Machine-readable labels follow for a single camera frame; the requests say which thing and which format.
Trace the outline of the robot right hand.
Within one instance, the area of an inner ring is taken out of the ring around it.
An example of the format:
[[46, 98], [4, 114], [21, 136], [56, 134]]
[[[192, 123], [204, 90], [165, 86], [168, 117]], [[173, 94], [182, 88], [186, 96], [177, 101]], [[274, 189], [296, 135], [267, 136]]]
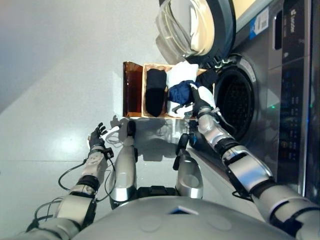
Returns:
[[191, 119], [203, 108], [208, 108], [210, 112], [217, 111], [214, 96], [205, 86], [188, 80], [169, 89], [167, 113], [171, 117]]

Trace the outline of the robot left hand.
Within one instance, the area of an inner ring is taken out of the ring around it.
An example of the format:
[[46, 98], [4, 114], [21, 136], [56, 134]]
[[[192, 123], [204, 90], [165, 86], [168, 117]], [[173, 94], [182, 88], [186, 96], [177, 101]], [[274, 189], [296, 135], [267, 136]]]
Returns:
[[107, 129], [106, 126], [100, 122], [96, 128], [88, 135], [87, 138], [87, 146], [90, 150], [94, 148], [102, 148], [105, 149], [105, 141], [107, 137], [111, 136], [113, 133], [117, 132], [120, 129], [118, 125]]

